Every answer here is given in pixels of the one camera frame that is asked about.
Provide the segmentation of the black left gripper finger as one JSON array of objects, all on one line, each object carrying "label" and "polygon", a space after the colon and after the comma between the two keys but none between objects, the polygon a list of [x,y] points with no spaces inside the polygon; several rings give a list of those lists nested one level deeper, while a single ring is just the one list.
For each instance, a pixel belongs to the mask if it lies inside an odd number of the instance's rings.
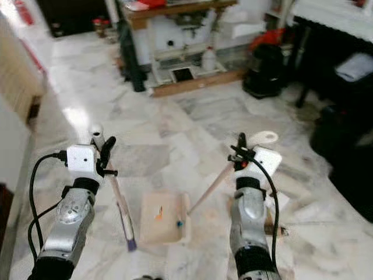
[{"label": "black left gripper finger", "polygon": [[108,166],[108,163],[110,161],[110,154],[112,151],[112,148],[115,145],[115,137],[110,136],[106,141],[101,142],[101,144],[98,145],[98,151],[100,158],[98,160],[98,167],[101,169],[104,169]]}]

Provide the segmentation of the beige hand brush dark bristles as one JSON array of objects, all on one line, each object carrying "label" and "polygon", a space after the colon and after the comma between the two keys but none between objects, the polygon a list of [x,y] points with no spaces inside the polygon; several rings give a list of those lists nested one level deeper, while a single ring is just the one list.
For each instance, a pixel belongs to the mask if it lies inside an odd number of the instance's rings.
[{"label": "beige hand brush dark bristles", "polygon": [[[99,155],[98,145],[101,144],[101,142],[106,141],[107,139],[104,136],[103,126],[99,124],[91,125],[90,135],[91,135],[91,144],[95,146],[98,152],[98,155]],[[117,170],[110,163],[110,161],[106,169]],[[115,200],[117,200],[117,208],[119,208],[119,214],[121,217],[121,224],[122,224],[122,229],[124,232],[124,238],[127,242],[127,248],[128,248],[129,253],[133,253],[133,251],[136,251],[138,249],[138,245],[136,244],[136,240],[134,237],[134,229],[132,226],[131,216],[128,210],[126,199],[125,197],[123,197],[119,189],[119,181],[117,180],[117,176],[114,177],[112,175],[107,175],[104,177],[104,179],[108,180],[110,187],[112,187],[112,189],[114,190],[114,197],[115,197]]]}]

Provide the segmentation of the beige long-handled dustpan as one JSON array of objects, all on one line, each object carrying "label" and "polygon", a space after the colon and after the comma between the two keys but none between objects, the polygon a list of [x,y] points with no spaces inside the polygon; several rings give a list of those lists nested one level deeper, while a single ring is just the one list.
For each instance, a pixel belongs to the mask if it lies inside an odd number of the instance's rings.
[{"label": "beige long-handled dustpan", "polygon": [[[215,181],[196,202],[190,202],[185,192],[157,190],[142,196],[139,239],[145,246],[188,243],[192,235],[192,214],[227,179],[234,174],[233,164],[227,164]],[[184,226],[177,227],[177,221]]]}]

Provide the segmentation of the black and red vacuum cleaner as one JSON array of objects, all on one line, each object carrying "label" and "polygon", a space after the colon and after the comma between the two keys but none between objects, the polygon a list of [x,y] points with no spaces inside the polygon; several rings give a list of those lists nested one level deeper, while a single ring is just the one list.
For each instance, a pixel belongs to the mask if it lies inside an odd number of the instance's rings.
[{"label": "black and red vacuum cleaner", "polygon": [[267,30],[249,45],[242,89],[257,99],[275,97],[284,86],[285,64],[280,43],[285,29]]}]

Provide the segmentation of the dark tall pole stand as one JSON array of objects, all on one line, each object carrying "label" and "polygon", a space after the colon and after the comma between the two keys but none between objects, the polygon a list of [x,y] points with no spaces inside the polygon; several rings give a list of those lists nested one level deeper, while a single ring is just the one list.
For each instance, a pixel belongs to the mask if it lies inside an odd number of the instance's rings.
[{"label": "dark tall pole stand", "polygon": [[131,81],[134,91],[145,92],[146,78],[144,77],[138,63],[138,54],[136,53],[133,31],[122,11],[122,8],[124,7],[122,0],[114,0],[114,2],[115,10],[119,16],[117,28],[119,30],[119,49],[124,63],[124,73]]}]

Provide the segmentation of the black flat tray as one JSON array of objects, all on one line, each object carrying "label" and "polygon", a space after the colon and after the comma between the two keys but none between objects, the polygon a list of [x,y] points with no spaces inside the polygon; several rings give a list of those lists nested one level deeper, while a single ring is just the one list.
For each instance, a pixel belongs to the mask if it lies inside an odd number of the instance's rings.
[{"label": "black flat tray", "polygon": [[175,68],[170,70],[171,80],[175,83],[187,82],[195,79],[195,73],[191,66]]}]

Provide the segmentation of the white plastic bottle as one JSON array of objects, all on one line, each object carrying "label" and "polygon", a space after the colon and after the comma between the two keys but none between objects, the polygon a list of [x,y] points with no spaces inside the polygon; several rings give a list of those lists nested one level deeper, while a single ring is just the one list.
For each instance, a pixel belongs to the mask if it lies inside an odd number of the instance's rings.
[{"label": "white plastic bottle", "polygon": [[217,69],[217,55],[212,46],[208,46],[202,54],[202,69],[213,72]]}]

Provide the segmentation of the black plastic bin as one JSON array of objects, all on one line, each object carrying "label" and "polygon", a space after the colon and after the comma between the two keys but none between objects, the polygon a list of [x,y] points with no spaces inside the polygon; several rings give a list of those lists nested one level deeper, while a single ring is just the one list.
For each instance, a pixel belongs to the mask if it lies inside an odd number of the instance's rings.
[{"label": "black plastic bin", "polygon": [[320,110],[310,137],[312,151],[335,165],[373,129],[373,109],[328,105]]}]

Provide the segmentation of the large black case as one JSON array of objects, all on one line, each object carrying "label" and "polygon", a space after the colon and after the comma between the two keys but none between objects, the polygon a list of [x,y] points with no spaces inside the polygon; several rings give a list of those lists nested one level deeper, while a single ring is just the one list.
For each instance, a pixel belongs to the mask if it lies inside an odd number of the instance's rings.
[{"label": "large black case", "polygon": [[373,160],[339,160],[333,164],[329,179],[354,210],[373,223]]}]

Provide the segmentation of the white shelf with wooden boards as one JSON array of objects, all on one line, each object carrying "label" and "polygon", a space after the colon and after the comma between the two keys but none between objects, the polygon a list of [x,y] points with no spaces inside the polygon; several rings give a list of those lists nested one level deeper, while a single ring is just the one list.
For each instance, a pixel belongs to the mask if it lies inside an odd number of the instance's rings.
[{"label": "white shelf with wooden boards", "polygon": [[[151,67],[149,88],[152,97],[166,97],[235,82],[242,70],[231,71],[217,59],[217,69],[202,69],[202,54],[208,47],[216,51],[220,21],[227,8],[238,0],[192,0],[149,10],[135,10],[136,0],[121,0],[122,11],[133,33],[146,34],[147,61]],[[192,67],[195,79],[175,83],[170,70]]]}]

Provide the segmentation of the grey folded cloth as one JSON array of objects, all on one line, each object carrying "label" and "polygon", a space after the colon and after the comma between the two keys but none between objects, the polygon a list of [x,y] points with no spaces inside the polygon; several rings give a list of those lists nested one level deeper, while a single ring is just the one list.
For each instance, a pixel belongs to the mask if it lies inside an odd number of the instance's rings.
[{"label": "grey folded cloth", "polygon": [[373,73],[373,56],[354,53],[336,67],[335,73],[346,82],[358,82]]}]

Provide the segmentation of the red item on shelf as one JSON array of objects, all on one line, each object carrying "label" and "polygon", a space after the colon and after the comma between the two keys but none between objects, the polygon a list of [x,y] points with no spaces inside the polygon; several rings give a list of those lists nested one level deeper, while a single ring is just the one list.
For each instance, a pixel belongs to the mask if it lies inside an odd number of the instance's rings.
[{"label": "red item on shelf", "polygon": [[136,11],[146,11],[166,7],[166,0],[136,0],[133,5]]}]

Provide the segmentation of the table with white lace cloth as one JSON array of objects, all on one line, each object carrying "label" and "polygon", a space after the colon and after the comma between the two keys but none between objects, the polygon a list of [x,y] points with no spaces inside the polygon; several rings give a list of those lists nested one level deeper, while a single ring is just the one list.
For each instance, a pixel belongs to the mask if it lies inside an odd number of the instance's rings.
[{"label": "table with white lace cloth", "polygon": [[354,53],[373,56],[373,0],[363,7],[350,0],[296,0],[290,15],[297,32],[291,74],[303,85],[296,107],[304,106],[310,90],[373,98],[373,73],[346,82],[334,70]]}]

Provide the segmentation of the red fire extinguisher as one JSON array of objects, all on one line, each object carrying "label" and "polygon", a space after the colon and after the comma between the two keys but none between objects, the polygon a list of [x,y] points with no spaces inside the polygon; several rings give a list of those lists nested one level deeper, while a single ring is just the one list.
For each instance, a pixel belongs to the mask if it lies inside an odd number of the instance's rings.
[{"label": "red fire extinguisher", "polygon": [[19,19],[21,19],[26,26],[32,26],[34,24],[34,17],[30,13],[24,0],[12,0],[12,4],[16,13],[18,13]]}]

